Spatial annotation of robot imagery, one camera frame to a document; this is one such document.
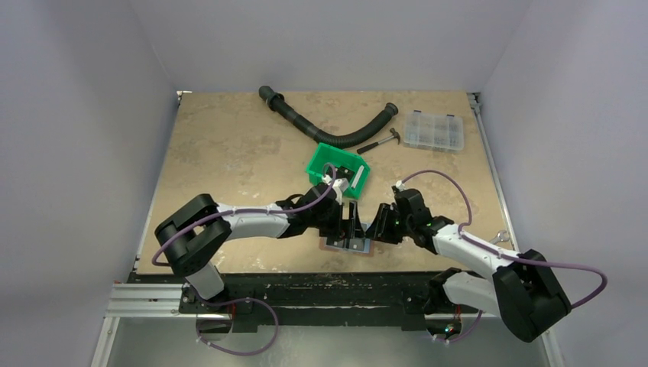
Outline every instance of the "table surface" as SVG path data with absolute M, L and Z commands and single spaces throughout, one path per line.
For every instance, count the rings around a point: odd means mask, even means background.
M 371 173 L 358 201 L 363 222 L 378 204 L 391 203 L 391 185 L 423 169 L 455 178 L 468 195 L 473 224 L 467 230 L 491 239 L 506 229 L 497 191 L 475 117 L 465 92 L 282 92 L 286 102 L 322 130 L 343 135 L 366 125 L 392 102 L 400 113 L 389 128 L 403 130 L 413 110 L 452 114 L 464 122 L 465 147 L 459 153 L 407 148 L 390 141 L 365 154 Z M 167 156 L 144 234 L 139 274 L 168 274 L 151 264 L 159 248 L 155 227 L 200 193 L 216 202 L 260 206 L 305 193 L 312 185 L 304 172 L 317 143 L 279 114 L 257 93 L 186 93 L 178 111 Z M 418 189 L 433 215 L 467 219 L 460 193 L 443 177 L 423 174 L 408 187 Z M 436 271 L 461 265 L 418 248 L 411 239 L 399 245 L 374 242 L 371 255 L 323 250 L 315 229 L 289 239 L 252 238 L 226 242 L 212 262 L 221 272 Z M 510 243 L 500 244 L 510 248 Z

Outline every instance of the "purple cable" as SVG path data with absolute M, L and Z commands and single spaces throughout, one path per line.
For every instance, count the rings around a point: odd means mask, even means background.
M 199 300 L 201 303 L 203 303 L 203 304 L 205 304 L 205 305 L 207 305 L 207 306 L 210 306 L 210 307 L 222 307 L 222 306 L 228 306 L 229 304 L 236 304 L 236 303 L 244 302 L 244 301 L 255 302 L 255 303 L 257 303 L 257 304 L 260 304 L 260 305 L 266 307 L 266 308 L 270 311 L 270 313 L 272 314 L 272 318 L 274 319 L 274 333 L 272 334 L 272 337 L 270 338 L 270 341 L 267 342 L 267 343 L 266 343 L 264 346 L 262 346 L 261 348 L 256 349 L 256 350 L 253 350 L 253 351 L 251 351 L 251 352 L 239 352 L 239 351 L 236 351 L 236 350 L 231 350 L 231 349 L 223 348 L 222 346 L 217 346 L 216 344 L 214 344 L 214 343 L 208 341 L 208 340 L 205 339 L 205 337 L 200 333 L 200 329 L 199 329 L 199 321 L 196 320 L 196 335 L 198 336 L 198 340 L 200 340 L 201 342 L 203 342 L 206 346 L 209 346 L 209 347 L 211 347 L 211 348 L 214 348 L 214 349 L 220 350 L 221 352 L 225 352 L 225 353 L 228 353 L 228 354 L 232 354 L 233 356 L 255 356 L 255 355 L 257 355 L 257 354 L 263 353 L 263 352 L 265 352 L 266 350 L 268 350 L 268 348 L 270 348 L 270 347 L 272 346 L 272 344 L 274 344 L 274 341 L 277 340 L 277 335 L 279 335 L 279 318 L 277 317 L 277 313 L 274 312 L 274 310 L 272 309 L 272 306 L 271 306 L 271 305 L 266 304 L 266 303 L 263 302 L 262 300 L 258 300 L 258 299 L 256 299 L 256 298 L 239 298 L 239 299 L 236 299 L 236 300 L 228 300 L 227 302 L 218 302 L 218 303 L 214 303 L 214 302 L 208 302 L 207 300 L 203 300 L 202 298 L 200 298 L 200 296 L 198 296 L 198 293 L 197 293 L 197 292 L 194 292 L 194 293 L 196 293 L 196 297 L 198 298 L 198 300 Z
M 450 343 L 456 343 L 456 342 L 458 342 L 458 341 L 461 341 L 461 340 L 464 339 L 466 336 L 470 335 L 470 333 L 472 333 L 472 330 L 475 329 L 475 327 L 476 327 L 477 324 L 479 323 L 479 320 L 481 320 L 481 315 L 482 315 L 483 313 L 484 313 L 484 311 L 479 310 L 479 312 L 477 312 L 477 317 L 475 318 L 475 321 L 472 322 L 472 325 L 471 325 L 471 326 L 470 326 L 470 327 L 469 327 L 465 332 L 459 334 L 459 336 L 457 336 L 456 338 L 454 338 L 454 339 L 433 339 L 433 341 L 434 341 L 434 342 L 437 342 L 437 341 L 438 341 L 439 343 L 448 343 L 448 344 L 450 344 Z
M 466 209 L 468 210 L 468 221 L 464 222 L 459 225 L 458 228 L 458 233 L 459 235 L 466 241 L 470 242 L 473 245 L 476 245 L 479 248 L 484 249 L 485 251 L 490 252 L 493 255 L 499 255 L 497 250 L 492 249 L 486 245 L 481 244 L 480 242 L 475 241 L 474 239 L 470 239 L 466 235 L 464 235 L 463 228 L 464 226 L 470 226 L 472 224 L 472 209 L 470 207 L 470 203 L 468 202 L 468 197 L 466 196 L 464 190 L 459 186 L 457 181 L 453 180 L 450 176 L 447 174 L 444 174 L 443 172 L 440 171 L 435 171 L 435 170 L 423 170 L 423 171 L 418 171 L 414 174 L 411 174 L 410 176 L 405 177 L 403 179 L 403 184 L 405 184 L 407 181 L 409 181 L 412 177 L 418 176 L 419 174 L 424 174 L 424 173 L 431 173 L 431 174 L 439 174 L 446 179 L 448 179 L 455 187 L 457 190 L 459 190 L 459 193 L 462 195 L 465 201 Z M 590 294 L 587 296 L 583 297 L 581 300 L 578 300 L 572 304 L 572 308 L 580 307 L 590 300 L 592 298 L 598 296 L 608 285 L 608 277 L 605 275 L 605 273 L 597 268 L 594 268 L 592 266 L 587 266 L 587 265 L 579 265 L 579 264 L 567 264 L 567 263 L 562 263 L 562 262 L 552 262 L 552 261 L 535 261 L 535 260 L 528 260 L 525 258 L 518 258 L 516 256 L 509 256 L 509 255 L 502 255 L 502 258 L 507 259 L 508 261 L 515 261 L 520 264 L 525 264 L 525 265 L 532 265 L 532 266 L 543 266 L 545 268 L 561 268 L 561 269 L 573 269 L 573 270 L 583 270 L 583 271 L 590 271 L 592 273 L 598 274 L 601 277 L 601 284 L 594 289 Z
M 293 214 L 293 213 L 298 213 L 306 209 L 312 208 L 313 206 L 317 205 L 320 201 L 324 200 L 326 195 L 328 195 L 329 192 L 331 192 L 333 188 L 333 184 L 335 183 L 335 166 L 330 163 L 326 163 L 324 164 L 324 167 L 332 168 L 331 171 L 333 171 L 333 173 L 332 173 L 331 183 L 330 185 L 327 186 L 326 190 L 324 190 L 324 193 L 318 196 L 317 199 L 315 199 L 312 203 L 308 203 L 304 206 L 300 206 L 299 208 L 288 209 L 288 210 L 271 210 L 270 212 L 268 212 L 265 209 L 259 209 L 259 208 L 241 208 L 241 209 L 237 209 L 236 212 L 237 213 Z M 193 229 L 196 228 L 197 226 L 201 226 L 216 218 L 220 218 L 221 216 L 228 216 L 230 214 L 234 214 L 234 210 L 226 210 L 224 212 L 218 212 L 218 213 L 208 215 L 200 220 L 196 220 L 190 226 L 181 229 L 178 233 L 172 235 L 171 238 L 168 239 L 162 246 L 160 246 L 160 248 L 153 255 L 153 258 L 151 259 L 151 263 L 153 263 L 153 265 L 155 266 L 169 266 L 168 262 L 159 262 L 158 259 L 160 255 L 162 255 L 162 253 L 165 252 L 167 248 L 169 248 L 169 246 L 171 246 L 172 243 L 174 243 L 181 236 L 186 235 L 190 231 L 193 231 Z

